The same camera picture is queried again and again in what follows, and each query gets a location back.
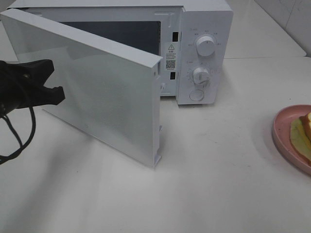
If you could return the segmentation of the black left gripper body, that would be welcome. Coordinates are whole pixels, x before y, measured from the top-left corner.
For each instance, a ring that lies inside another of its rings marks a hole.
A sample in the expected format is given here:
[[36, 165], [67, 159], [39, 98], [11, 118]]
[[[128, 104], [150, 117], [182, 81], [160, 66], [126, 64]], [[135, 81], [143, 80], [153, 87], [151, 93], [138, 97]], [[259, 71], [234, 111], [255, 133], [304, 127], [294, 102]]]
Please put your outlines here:
[[35, 91], [44, 86], [28, 79], [21, 64], [0, 62], [1, 114], [7, 114], [14, 109], [34, 107]]

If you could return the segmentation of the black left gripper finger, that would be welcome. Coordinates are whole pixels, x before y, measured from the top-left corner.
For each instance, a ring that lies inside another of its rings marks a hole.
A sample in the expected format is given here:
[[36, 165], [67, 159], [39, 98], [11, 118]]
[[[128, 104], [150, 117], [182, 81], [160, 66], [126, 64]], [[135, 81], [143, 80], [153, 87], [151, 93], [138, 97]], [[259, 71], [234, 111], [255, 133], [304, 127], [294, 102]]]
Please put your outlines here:
[[34, 106], [58, 105], [65, 99], [63, 87], [40, 87], [35, 91]]
[[23, 63], [21, 65], [25, 69], [24, 75], [38, 84], [45, 84], [54, 72], [53, 61], [50, 59]]

